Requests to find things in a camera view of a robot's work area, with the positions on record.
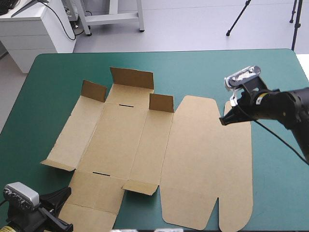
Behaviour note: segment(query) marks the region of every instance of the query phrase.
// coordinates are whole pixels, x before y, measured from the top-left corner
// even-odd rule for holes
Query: green table
[[[0,135],[0,187],[20,181],[44,194],[68,185],[72,173],[40,161],[65,125],[83,79],[110,89],[110,66],[153,71],[155,93],[173,95],[175,108],[185,95],[196,95],[216,99],[222,113],[231,94],[223,78],[250,65],[261,67],[269,88],[308,86],[295,54],[287,49],[39,55]],[[275,121],[265,124],[298,149],[290,131]],[[309,167],[255,124],[252,140],[254,207],[245,229],[309,230]],[[7,205],[0,208],[0,226],[6,211]],[[218,229],[217,216],[216,205],[208,230]],[[151,197],[125,193],[115,228],[163,227],[174,226],[162,220],[159,191]]]

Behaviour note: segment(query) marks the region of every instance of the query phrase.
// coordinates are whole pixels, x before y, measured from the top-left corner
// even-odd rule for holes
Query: tripod
[[[232,29],[234,28],[234,26],[236,25],[236,23],[240,19],[241,15],[246,10],[247,6],[249,6],[250,2],[251,2],[251,0],[247,0],[246,1],[244,8],[241,10],[240,14],[238,15],[237,19],[233,23],[232,27],[227,31],[226,36],[230,36]],[[290,23],[293,23],[293,17],[294,17],[294,14],[296,13],[296,11],[295,11],[296,5],[297,5],[297,0],[294,0],[293,10],[292,10],[292,17],[291,17]],[[299,20],[300,20],[300,13],[301,13],[302,5],[303,5],[303,0],[299,0],[298,1],[298,7],[297,7],[296,21],[295,21],[295,25],[294,25],[293,42],[292,42],[292,50],[293,51],[294,51],[295,43],[296,43],[297,30],[298,30],[298,28],[300,28]]]

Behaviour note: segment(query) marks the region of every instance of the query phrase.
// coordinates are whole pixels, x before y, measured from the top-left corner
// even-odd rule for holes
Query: cable
[[[263,127],[265,130],[267,130],[269,133],[271,133],[272,135],[274,135],[277,139],[279,139],[281,142],[283,142],[288,148],[290,148],[305,164],[307,164],[309,166],[309,163],[291,146],[289,145],[286,141],[284,141],[280,136],[278,136],[275,132],[273,132],[271,129],[269,129],[267,126],[263,125],[262,123],[258,122],[257,120],[255,120],[254,118],[252,118],[250,115],[248,115],[246,112],[243,111],[243,109],[237,105],[237,107],[239,108],[239,110],[246,116],[248,117],[250,120],[254,121],[256,124],[260,125],[261,127]]]
[[[72,38],[68,35],[68,33],[67,33],[67,31],[65,30],[65,28],[64,28],[64,26],[63,26],[63,24],[62,24],[62,22],[61,22],[59,16],[57,15],[57,13],[56,13],[50,6],[48,6],[47,4],[45,4],[44,2],[41,2],[40,0],[37,0],[37,1],[40,2],[40,3],[42,3],[42,4],[43,4],[44,6],[46,6],[47,8],[49,8],[52,12],[54,12],[54,14],[55,14],[56,17],[58,18],[59,22],[61,23],[61,26],[62,26],[62,28],[63,28],[65,34],[67,35],[67,37],[68,37],[70,40],[73,40],[73,41],[76,40],[76,35],[75,35],[75,34],[74,34],[74,39],[72,39]]]
[[[6,200],[4,200],[3,202],[0,203],[0,206],[3,205],[6,202]]]
[[[44,6],[48,7],[52,12],[54,12],[54,14],[55,14],[56,17],[58,18],[58,20],[59,20],[59,22],[60,22],[60,24],[61,24],[61,26],[62,26],[62,28],[63,28],[65,34],[67,35],[67,37],[68,37],[70,40],[73,40],[73,41],[76,40],[76,36],[77,36],[77,35],[80,35],[80,34],[82,34],[82,33],[84,32],[84,30],[83,30],[82,32],[80,32],[80,33],[78,33],[78,34],[75,34],[74,31],[73,31],[74,39],[72,39],[72,38],[68,35],[67,31],[65,30],[65,28],[64,28],[64,26],[63,26],[63,23],[61,22],[61,20],[60,20],[59,16],[57,15],[57,13],[56,13],[50,6],[48,6],[47,4],[45,4],[44,2],[41,2],[40,0],[37,0],[37,1],[40,2],[40,3],[42,3]]]

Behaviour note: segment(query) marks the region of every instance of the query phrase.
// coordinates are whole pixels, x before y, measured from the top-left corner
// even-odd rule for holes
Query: white drawer cabinet
[[[72,53],[75,41],[70,40],[55,14],[41,3],[11,18],[25,5],[21,0],[9,13],[0,16],[0,41],[23,73],[28,73],[37,55]],[[61,19],[67,33],[74,37],[61,0],[50,0],[49,6]]]

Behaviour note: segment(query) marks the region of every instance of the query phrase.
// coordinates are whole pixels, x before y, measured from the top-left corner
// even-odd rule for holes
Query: cardboard
[[[193,96],[176,110],[160,183],[164,221],[203,230],[219,198],[221,231],[238,231],[248,222],[251,126],[222,126],[219,116],[215,100]]]
[[[83,82],[42,162],[75,169],[60,218],[76,232],[107,232],[125,190],[152,195],[160,185],[165,221],[203,229],[219,197],[220,228],[238,230],[252,209],[250,124],[221,126],[206,98],[187,96],[174,113],[172,96],[154,94],[151,72],[111,73],[106,101],[105,87]]]
[[[114,84],[106,101],[106,87],[83,82],[71,116],[42,161],[76,169],[70,182],[72,195],[60,215],[74,224],[74,231],[93,230],[93,225],[111,230],[124,189],[152,195],[161,177],[173,98],[155,95],[150,110],[151,72],[118,68],[111,72]],[[81,223],[81,215],[87,222]]]

